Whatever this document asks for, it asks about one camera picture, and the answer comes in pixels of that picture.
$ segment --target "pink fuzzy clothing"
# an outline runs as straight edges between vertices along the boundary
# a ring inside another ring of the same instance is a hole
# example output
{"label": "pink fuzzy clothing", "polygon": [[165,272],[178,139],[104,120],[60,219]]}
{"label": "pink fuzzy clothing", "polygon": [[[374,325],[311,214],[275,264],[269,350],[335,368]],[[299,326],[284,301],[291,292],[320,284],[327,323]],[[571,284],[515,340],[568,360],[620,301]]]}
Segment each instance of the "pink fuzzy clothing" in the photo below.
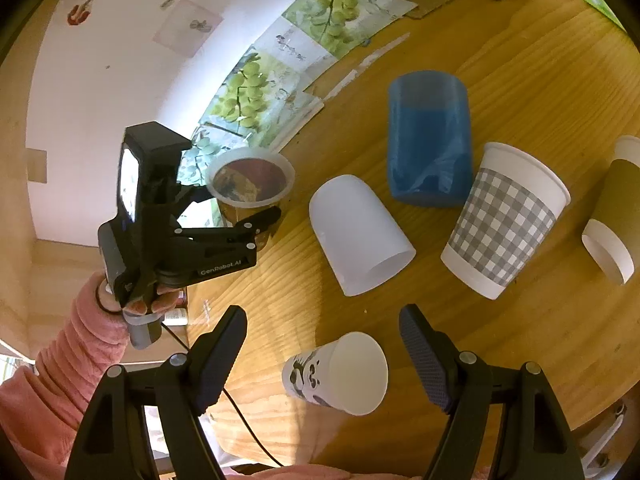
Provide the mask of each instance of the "pink fuzzy clothing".
{"label": "pink fuzzy clothing", "polygon": [[[106,369],[127,345],[121,316],[96,302],[104,279],[94,274],[73,302],[58,337],[36,359],[39,375],[21,367],[0,384],[0,424],[35,480],[63,480],[82,414]],[[392,474],[352,475],[321,465],[296,465],[252,475],[255,480],[404,480]],[[229,476],[240,480],[246,476]]]}

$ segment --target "person's hand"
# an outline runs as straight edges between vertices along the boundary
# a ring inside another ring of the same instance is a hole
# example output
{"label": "person's hand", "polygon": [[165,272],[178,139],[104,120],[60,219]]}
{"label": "person's hand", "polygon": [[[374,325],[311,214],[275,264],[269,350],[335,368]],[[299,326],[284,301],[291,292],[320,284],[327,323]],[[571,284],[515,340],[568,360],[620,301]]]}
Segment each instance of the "person's hand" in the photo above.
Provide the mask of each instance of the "person's hand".
{"label": "person's hand", "polygon": [[[180,296],[180,291],[174,288],[169,288],[164,285],[158,286],[159,297],[151,304],[151,309],[156,314],[164,314],[175,307]],[[100,305],[109,312],[117,314],[121,311],[120,304],[116,301],[111,294],[111,291],[107,289],[107,280],[102,280],[102,283],[98,287],[98,299]],[[131,301],[124,307],[129,314],[134,316],[143,316],[146,314],[146,304],[142,300]]]}

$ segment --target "blue cup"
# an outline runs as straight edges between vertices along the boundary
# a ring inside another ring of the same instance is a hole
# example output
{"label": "blue cup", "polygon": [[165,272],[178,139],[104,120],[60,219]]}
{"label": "blue cup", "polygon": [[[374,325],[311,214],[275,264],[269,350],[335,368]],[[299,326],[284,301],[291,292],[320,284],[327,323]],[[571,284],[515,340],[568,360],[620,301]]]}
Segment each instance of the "blue cup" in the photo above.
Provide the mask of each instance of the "blue cup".
{"label": "blue cup", "polygon": [[474,175],[469,103],[460,79],[425,70],[391,83],[386,170],[400,202],[464,205]]}

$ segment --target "table surface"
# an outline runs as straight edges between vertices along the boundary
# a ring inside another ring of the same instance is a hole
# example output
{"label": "table surface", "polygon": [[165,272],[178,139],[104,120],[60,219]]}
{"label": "table surface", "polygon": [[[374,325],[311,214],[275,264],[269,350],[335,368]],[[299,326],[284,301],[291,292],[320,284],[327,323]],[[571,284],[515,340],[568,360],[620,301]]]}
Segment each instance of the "table surface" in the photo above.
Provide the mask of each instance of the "table surface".
{"label": "table surface", "polygon": [[[327,94],[373,50],[409,32],[346,86],[286,146],[297,181],[258,265],[192,286],[193,342],[230,304],[248,315],[248,336],[227,382],[263,444],[285,464],[422,475],[446,417],[423,392],[398,333],[398,312],[417,303],[459,349],[492,365],[541,364],[572,428],[640,379],[640,278],[608,282],[580,233],[602,188],[615,139],[640,131],[640,56],[631,40],[583,0],[455,0],[422,20],[403,18],[358,47],[315,85]],[[386,182],[386,89],[415,70],[456,74],[468,88],[474,162],[489,140],[525,150],[552,168],[572,202],[533,259],[496,301],[441,263],[459,209],[393,200]],[[417,250],[382,286],[345,297],[308,220],[328,179],[369,184]],[[208,311],[203,307],[205,300]],[[287,397],[290,356],[346,332],[371,334],[388,359],[388,393],[363,417]],[[213,406],[216,434],[232,453],[269,463],[226,399]],[[487,441],[495,436],[492,416]],[[489,451],[481,461],[490,462]]]}

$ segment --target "red drawing on wall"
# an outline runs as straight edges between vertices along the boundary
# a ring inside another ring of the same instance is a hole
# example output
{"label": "red drawing on wall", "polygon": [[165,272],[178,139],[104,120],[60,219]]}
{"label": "red drawing on wall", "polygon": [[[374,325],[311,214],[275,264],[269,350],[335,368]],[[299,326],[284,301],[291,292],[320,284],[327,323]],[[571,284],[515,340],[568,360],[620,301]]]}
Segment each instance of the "red drawing on wall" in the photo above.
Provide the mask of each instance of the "red drawing on wall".
{"label": "red drawing on wall", "polygon": [[80,23],[84,22],[91,14],[91,2],[93,0],[87,0],[82,5],[74,5],[74,8],[71,9],[71,12],[66,16],[66,22],[69,25],[80,25]]}

